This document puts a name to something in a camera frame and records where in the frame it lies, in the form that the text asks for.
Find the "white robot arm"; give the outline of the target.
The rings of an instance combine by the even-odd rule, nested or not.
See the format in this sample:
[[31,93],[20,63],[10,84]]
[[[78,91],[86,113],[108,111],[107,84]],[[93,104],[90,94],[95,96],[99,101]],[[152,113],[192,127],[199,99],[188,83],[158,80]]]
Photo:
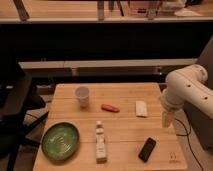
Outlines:
[[174,113],[187,101],[213,119],[213,90],[204,85],[207,81],[206,69],[193,64],[170,72],[166,76],[166,88],[159,97],[162,107],[162,127],[168,128]]

